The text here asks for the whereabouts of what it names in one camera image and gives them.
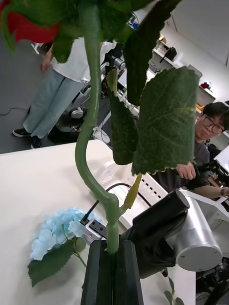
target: red flower petal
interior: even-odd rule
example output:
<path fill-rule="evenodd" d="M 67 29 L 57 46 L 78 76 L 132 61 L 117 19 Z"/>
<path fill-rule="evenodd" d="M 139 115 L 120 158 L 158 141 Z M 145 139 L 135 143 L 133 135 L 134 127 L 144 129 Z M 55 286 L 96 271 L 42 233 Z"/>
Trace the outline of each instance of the red flower petal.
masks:
<path fill-rule="evenodd" d="M 10 0 L 3 0 L 0 4 L 0 13 L 9 2 Z M 60 31 L 60 23 L 41 27 L 14 12 L 9 13 L 7 23 L 10 33 L 16 32 L 16 41 L 27 39 L 36 43 L 51 42 Z"/>

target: light blue jeans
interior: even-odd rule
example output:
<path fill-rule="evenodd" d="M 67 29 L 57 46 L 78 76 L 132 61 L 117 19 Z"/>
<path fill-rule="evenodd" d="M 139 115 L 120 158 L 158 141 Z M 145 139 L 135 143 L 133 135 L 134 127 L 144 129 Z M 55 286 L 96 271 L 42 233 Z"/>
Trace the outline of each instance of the light blue jeans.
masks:
<path fill-rule="evenodd" d="M 84 85 L 50 68 L 23 124 L 31 137 L 45 137 Z"/>

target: sneaker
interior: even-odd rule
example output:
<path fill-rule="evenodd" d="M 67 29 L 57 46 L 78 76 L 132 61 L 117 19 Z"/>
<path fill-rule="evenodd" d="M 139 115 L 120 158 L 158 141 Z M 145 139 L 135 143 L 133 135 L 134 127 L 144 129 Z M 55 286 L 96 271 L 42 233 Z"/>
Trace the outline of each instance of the sneaker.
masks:
<path fill-rule="evenodd" d="M 31 133 L 28 133 L 24 128 L 21 129 L 14 129 L 12 131 L 12 134 L 15 135 L 15 137 L 30 137 Z"/>
<path fill-rule="evenodd" d="M 41 145 L 42 145 L 41 139 L 39 139 L 36 135 L 32 137 L 32 144 L 31 144 L 32 149 L 40 148 Z"/>

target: blue hydrangea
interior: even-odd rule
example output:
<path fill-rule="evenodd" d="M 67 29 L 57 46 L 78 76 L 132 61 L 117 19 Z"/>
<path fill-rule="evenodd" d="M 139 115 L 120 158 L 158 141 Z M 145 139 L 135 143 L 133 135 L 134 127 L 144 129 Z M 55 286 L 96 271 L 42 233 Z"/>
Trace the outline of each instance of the blue hydrangea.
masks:
<path fill-rule="evenodd" d="M 45 222 L 41 225 L 37 238 L 32 243 L 32 260 L 41 261 L 43 256 L 53 247 L 58 247 L 74 236 L 82 237 L 84 226 L 79 222 L 87 211 L 72 207 L 68 210 L 59 210 L 52 216 L 46 216 Z M 95 218 L 101 222 L 94 214 L 89 215 L 89 220 Z"/>

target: person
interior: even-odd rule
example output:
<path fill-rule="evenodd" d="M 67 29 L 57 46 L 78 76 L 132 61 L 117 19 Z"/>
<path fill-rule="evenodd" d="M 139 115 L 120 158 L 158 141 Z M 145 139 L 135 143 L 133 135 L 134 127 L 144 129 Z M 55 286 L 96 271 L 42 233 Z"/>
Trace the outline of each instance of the person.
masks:
<path fill-rule="evenodd" d="M 100 50 L 100 62 L 105 54 L 116 46 L 116 42 L 104 42 Z M 52 59 L 52 48 L 41 63 L 41 71 L 49 69 L 37 96 L 33 100 L 30 114 L 23 128 L 12 131 L 16 137 L 31 137 L 31 148 L 41 147 L 44 138 L 57 123 L 58 119 L 79 91 L 90 81 L 84 39 L 73 42 L 70 56 L 66 63 Z"/>
<path fill-rule="evenodd" d="M 203 112 L 197 117 L 195 124 L 194 161 L 197 166 L 209 163 L 209 151 L 205 145 L 207 139 L 219 136 L 229 128 L 229 107 L 223 102 L 211 103 L 205 106 Z M 208 174 L 196 176 L 193 163 L 178 164 L 175 170 L 168 169 L 153 176 L 155 180 L 167 191 L 171 192 L 192 181 L 192 190 L 207 198 L 229 196 L 229 188 L 211 186 Z"/>

